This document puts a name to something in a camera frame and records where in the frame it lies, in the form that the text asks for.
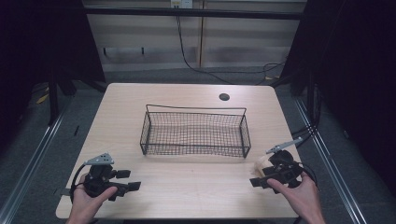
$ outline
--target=dark background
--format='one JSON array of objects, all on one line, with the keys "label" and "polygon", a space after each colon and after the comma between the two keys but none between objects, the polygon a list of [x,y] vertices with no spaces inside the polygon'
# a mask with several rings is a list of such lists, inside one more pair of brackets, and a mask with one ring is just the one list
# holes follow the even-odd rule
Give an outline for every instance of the dark background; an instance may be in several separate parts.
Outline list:
[{"label": "dark background", "polygon": [[282,76],[318,85],[347,135],[396,195],[396,3],[308,1]]},{"label": "dark background", "polygon": [[49,4],[82,7],[79,0],[0,3],[1,151],[36,83],[56,80],[67,94],[71,79],[105,81],[87,17],[35,10]]}]

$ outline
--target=wall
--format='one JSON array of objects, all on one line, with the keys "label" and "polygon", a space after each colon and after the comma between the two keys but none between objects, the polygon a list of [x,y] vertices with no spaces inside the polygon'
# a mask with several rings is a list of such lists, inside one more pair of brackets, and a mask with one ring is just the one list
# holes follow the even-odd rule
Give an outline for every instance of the wall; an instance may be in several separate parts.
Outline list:
[{"label": "wall", "polygon": [[[85,0],[84,5],[170,7],[170,1]],[[224,10],[302,12],[304,5],[302,0],[193,1],[193,8]],[[105,71],[185,67],[175,17],[88,15],[88,18],[96,46],[108,52],[106,57],[102,55]],[[299,24],[298,21],[193,17],[180,18],[180,23],[186,58],[194,67],[283,62]]]}]

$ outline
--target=outlet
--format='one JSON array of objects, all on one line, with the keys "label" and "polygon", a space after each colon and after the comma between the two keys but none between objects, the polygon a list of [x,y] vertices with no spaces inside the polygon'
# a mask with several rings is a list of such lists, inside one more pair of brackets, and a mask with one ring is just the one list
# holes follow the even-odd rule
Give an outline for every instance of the outlet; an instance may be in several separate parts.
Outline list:
[{"label": "outlet", "polygon": [[181,0],[171,0],[171,8],[181,8]]},{"label": "outlet", "polygon": [[182,8],[192,8],[192,0],[181,0]]}]

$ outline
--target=human hand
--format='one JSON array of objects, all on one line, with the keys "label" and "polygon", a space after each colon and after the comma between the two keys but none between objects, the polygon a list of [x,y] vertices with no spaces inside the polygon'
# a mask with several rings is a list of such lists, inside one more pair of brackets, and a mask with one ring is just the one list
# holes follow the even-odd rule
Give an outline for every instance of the human hand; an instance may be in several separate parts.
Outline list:
[{"label": "human hand", "polygon": [[[79,183],[84,183],[83,175]],[[106,189],[96,198],[91,198],[86,192],[84,185],[78,185],[74,191],[72,211],[66,223],[69,224],[86,224],[92,221],[93,217],[102,206],[102,203],[117,192],[117,187]]]},{"label": "human hand", "polygon": [[308,223],[325,223],[321,213],[318,188],[308,174],[301,173],[302,182],[294,189],[287,188],[275,179],[268,179],[271,188],[279,191],[288,200],[291,208]]}]

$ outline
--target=metal bar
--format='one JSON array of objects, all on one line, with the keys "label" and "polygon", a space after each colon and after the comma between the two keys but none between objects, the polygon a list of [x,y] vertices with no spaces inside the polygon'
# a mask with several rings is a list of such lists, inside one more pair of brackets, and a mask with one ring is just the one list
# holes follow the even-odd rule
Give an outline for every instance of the metal bar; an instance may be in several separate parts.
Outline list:
[{"label": "metal bar", "polygon": [[17,185],[15,186],[14,190],[12,190],[11,194],[8,196],[6,202],[4,203],[0,211],[1,224],[8,224],[12,222],[12,219],[17,213],[17,210],[21,204],[23,197],[26,194],[33,180],[33,176],[35,175],[35,172],[37,171],[41,161],[44,158],[44,155],[47,152],[47,149],[50,146],[53,137],[57,133],[59,126],[62,123],[62,120],[64,118],[64,112],[66,111],[67,107],[69,107],[71,101],[72,101],[72,97],[69,97],[59,117],[46,130],[43,138],[41,139],[40,144],[35,150],[35,154],[32,156],[32,159],[30,159],[25,170],[23,171],[23,174],[18,180]]},{"label": "metal bar", "polygon": [[312,71],[308,71],[308,86],[306,93],[306,113],[311,120],[314,120],[314,104],[315,104],[315,80]]},{"label": "metal bar", "polygon": [[299,12],[237,11],[165,7],[36,7],[35,11],[45,13],[245,18],[292,21],[299,21],[304,16],[304,13]]},{"label": "metal bar", "polygon": [[[306,127],[310,126],[310,120],[307,115],[306,108],[302,100],[295,100],[299,112],[304,120]],[[329,149],[327,149],[323,139],[320,136],[318,131],[313,132],[312,128],[309,129],[309,132],[312,133],[312,139],[314,141],[315,146],[317,147],[318,153],[322,158],[330,177],[332,178],[332,182],[334,183],[335,187],[337,188],[338,193],[344,205],[346,206],[346,210],[348,211],[350,217],[352,218],[353,223],[361,224],[367,223],[363,213],[355,200],[355,197],[352,195],[347,183],[345,182],[344,178],[341,176],[337,165],[335,164],[334,160],[332,159],[332,154],[330,153]]]},{"label": "metal bar", "polygon": [[49,126],[53,124],[53,122],[59,116],[59,104],[58,104],[58,86],[56,85],[56,77],[51,70],[49,74],[49,110],[50,110],[50,117],[49,117]]}]

